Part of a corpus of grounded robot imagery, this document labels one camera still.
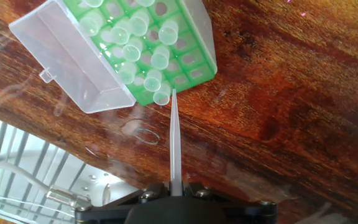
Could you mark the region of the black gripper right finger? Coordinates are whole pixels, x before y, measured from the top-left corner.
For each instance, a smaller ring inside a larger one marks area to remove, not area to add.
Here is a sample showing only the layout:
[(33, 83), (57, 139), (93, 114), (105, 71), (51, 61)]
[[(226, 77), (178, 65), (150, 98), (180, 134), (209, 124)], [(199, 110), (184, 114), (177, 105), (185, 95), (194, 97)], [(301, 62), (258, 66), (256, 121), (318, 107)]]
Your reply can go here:
[(276, 224), (277, 203), (268, 200), (245, 201), (201, 182), (184, 182), (183, 194), (203, 200), (220, 209), (228, 223)]

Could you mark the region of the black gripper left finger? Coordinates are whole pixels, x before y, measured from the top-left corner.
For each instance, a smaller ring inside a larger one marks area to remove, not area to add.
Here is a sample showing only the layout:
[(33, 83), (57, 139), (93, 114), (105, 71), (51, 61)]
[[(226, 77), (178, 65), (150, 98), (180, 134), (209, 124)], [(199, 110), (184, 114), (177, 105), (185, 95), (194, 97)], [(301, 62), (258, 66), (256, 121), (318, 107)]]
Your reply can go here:
[(75, 224), (85, 223), (124, 223), (129, 212), (136, 205), (151, 202), (170, 195), (170, 183), (151, 184), (144, 190), (109, 202), (101, 207), (89, 205), (75, 210)]

